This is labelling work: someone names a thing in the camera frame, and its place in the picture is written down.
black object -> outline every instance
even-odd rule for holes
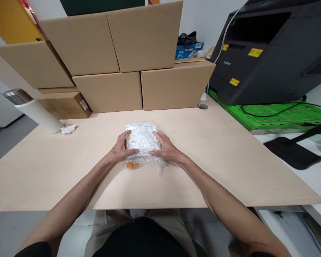
[[[231,13],[210,59],[220,52]],[[321,83],[321,0],[250,0],[231,22],[209,86],[229,105],[298,100]],[[263,50],[258,57],[253,49]]]
[[[184,45],[188,47],[191,44],[196,44],[196,31],[191,32],[189,35],[182,33],[178,36],[177,45]]]
[[[145,0],[60,0],[68,16],[144,6]]]
[[[297,142],[317,134],[321,134],[321,124],[291,140],[286,137],[278,137],[264,143],[264,145],[291,167],[297,170],[305,170],[320,162],[321,156],[298,145]]]

cardboard box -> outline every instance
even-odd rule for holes
[[[105,12],[40,25],[72,76],[120,72]]]
[[[38,89],[38,91],[42,94],[79,92],[77,87],[59,87],[59,88],[52,88],[52,89]]]
[[[50,42],[1,46],[0,56],[34,89],[74,86]]]
[[[208,61],[175,64],[171,69],[142,71],[144,110],[197,107],[215,68]]]
[[[43,94],[37,100],[59,120],[85,119],[92,114],[79,92]]]
[[[72,78],[95,113],[143,109],[139,71]]]
[[[183,1],[107,12],[121,72],[172,68]]]

hand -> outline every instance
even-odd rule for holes
[[[118,136],[117,143],[113,146],[111,151],[106,155],[111,163],[123,161],[127,156],[133,155],[139,152],[139,149],[126,150],[125,139],[128,134],[131,134],[131,130],[123,132]]]
[[[162,157],[167,161],[175,161],[175,162],[181,162],[185,158],[187,158],[187,156],[184,153],[182,153],[172,144],[172,142],[166,135],[162,133],[157,133],[155,131],[153,131],[153,134],[156,136],[156,138],[159,140],[160,144],[162,145],[162,150],[150,151],[149,154]]]

person's left hand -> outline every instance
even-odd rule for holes
[[[111,151],[106,155],[111,163],[123,161],[127,156],[133,155],[139,152],[139,149],[126,150],[125,138],[128,134],[131,134],[131,130],[127,130],[118,136],[117,143],[113,146]]]

blue box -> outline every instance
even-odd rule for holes
[[[203,49],[203,42],[197,42],[196,44],[191,44],[188,47],[184,45],[177,46],[175,60],[188,59],[191,53],[195,53]]]

